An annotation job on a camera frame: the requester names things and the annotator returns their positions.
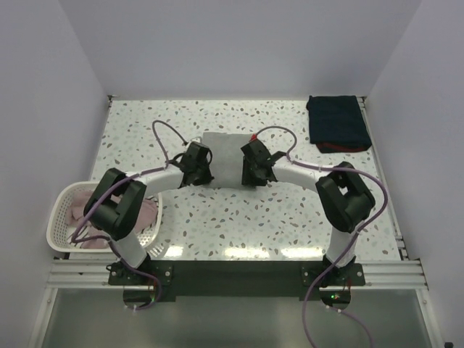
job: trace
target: pink towel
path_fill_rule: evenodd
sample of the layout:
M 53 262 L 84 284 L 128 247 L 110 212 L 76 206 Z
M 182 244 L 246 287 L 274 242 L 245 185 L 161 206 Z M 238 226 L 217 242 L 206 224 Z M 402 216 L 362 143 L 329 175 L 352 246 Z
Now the pink towel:
M 66 223 L 70 226 L 77 227 L 80 220 L 84 217 L 84 207 L 92 195 L 92 191 L 82 191 L 74 194 L 74 198 L 70 207 L 66 211 Z M 112 201 L 118 203 L 120 197 L 112 196 Z M 138 213 L 137 222 L 134 226 L 136 233 L 148 228 L 152 223 L 157 220 L 158 205 L 150 199 L 144 199 Z M 98 236 L 102 232 L 93 227 L 90 223 L 87 223 L 87 230 L 89 236 Z M 82 244 L 84 249 L 105 249 L 108 243 L 103 239 L 97 239 L 93 241 L 85 241 Z

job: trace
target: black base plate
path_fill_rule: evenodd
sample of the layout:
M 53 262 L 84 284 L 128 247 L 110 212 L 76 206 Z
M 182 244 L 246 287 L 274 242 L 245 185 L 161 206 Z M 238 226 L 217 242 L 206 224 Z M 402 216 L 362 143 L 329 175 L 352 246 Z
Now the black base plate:
M 162 301 L 177 296 L 219 297 L 298 297 L 303 299 L 308 286 L 325 269 L 321 261 L 169 261 L 152 260 L 148 273 L 162 284 Z M 108 284 L 144 286 L 151 280 L 135 275 L 116 262 L 109 265 Z M 324 278 L 311 300 L 319 300 L 320 286 L 364 286 L 361 264 L 353 263 Z

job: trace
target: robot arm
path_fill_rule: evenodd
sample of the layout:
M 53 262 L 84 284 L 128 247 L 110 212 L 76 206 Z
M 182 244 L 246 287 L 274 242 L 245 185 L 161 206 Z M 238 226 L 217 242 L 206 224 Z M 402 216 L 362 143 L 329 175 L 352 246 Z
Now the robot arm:
M 242 184 L 265 186 L 269 181 L 293 183 L 317 192 L 323 209 L 332 224 L 331 243 L 325 258 L 333 263 L 341 254 L 356 227 L 369 216 L 375 200 L 358 174 L 332 172 L 324 175 L 318 170 L 309 170 L 292 164 L 283 152 L 270 154 L 265 145 L 255 139 L 242 147 L 244 164 Z M 207 160 L 209 149 L 196 142 L 190 143 L 181 160 L 171 161 L 166 169 L 134 178 L 114 192 L 122 196 L 119 204 L 111 199 L 104 201 L 90 221 L 107 232 L 120 256 L 132 267 L 143 267 L 149 256 L 139 244 L 133 227 L 144 197 L 159 192 L 180 189 L 188 185 L 202 185 L 213 180 Z M 343 162 L 340 166 L 352 167 Z M 96 200 L 114 183 L 127 178 L 116 169 L 108 170 L 89 199 L 84 210 L 87 213 Z M 346 188 L 347 193 L 340 192 Z M 348 265 L 355 258 L 355 246 L 337 263 L 338 268 Z

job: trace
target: white plastic basket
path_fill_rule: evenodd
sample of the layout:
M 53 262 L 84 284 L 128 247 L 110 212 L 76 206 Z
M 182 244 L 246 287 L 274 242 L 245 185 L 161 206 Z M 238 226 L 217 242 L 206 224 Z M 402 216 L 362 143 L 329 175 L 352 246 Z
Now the white plastic basket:
M 51 211 L 49 224 L 46 230 L 46 240 L 53 249 L 58 252 L 111 252 L 109 247 L 105 249 L 81 249 L 79 244 L 76 246 L 69 241 L 69 237 L 75 231 L 75 227 L 69 226 L 66 223 L 66 211 L 73 202 L 74 194 L 80 191 L 93 191 L 97 185 L 98 182 L 96 181 L 82 181 L 69 185 L 59 194 L 53 206 L 53 210 Z M 158 214 L 156 223 L 137 235 L 138 241 L 144 248 L 150 247 L 150 244 L 160 230 L 162 217 L 161 194 L 158 194 L 157 204 Z

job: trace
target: terrazzo surface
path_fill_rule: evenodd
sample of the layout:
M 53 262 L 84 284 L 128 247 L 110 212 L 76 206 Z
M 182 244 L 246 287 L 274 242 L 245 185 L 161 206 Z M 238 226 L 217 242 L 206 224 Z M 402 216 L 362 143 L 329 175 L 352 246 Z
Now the terrazzo surface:
M 101 139 L 92 180 L 116 167 L 138 171 L 164 164 L 151 129 L 164 120 L 186 139 L 205 131 L 254 133 L 267 125 L 285 125 L 298 136 L 292 153 L 321 165 L 351 162 L 378 177 L 372 151 L 321 154 L 309 142 L 306 101 L 113 101 Z M 159 135 L 170 157 L 183 151 L 177 136 L 162 125 Z M 260 135 L 275 152 L 287 150 L 291 136 L 281 130 Z M 381 206 L 381 191 L 366 181 Z M 318 195 L 288 183 L 270 183 L 256 191 L 187 187 L 163 192 L 162 225 L 151 256 L 164 260 L 320 260 L 331 225 Z M 358 260 L 399 260 L 392 219 L 385 212 L 358 240 Z

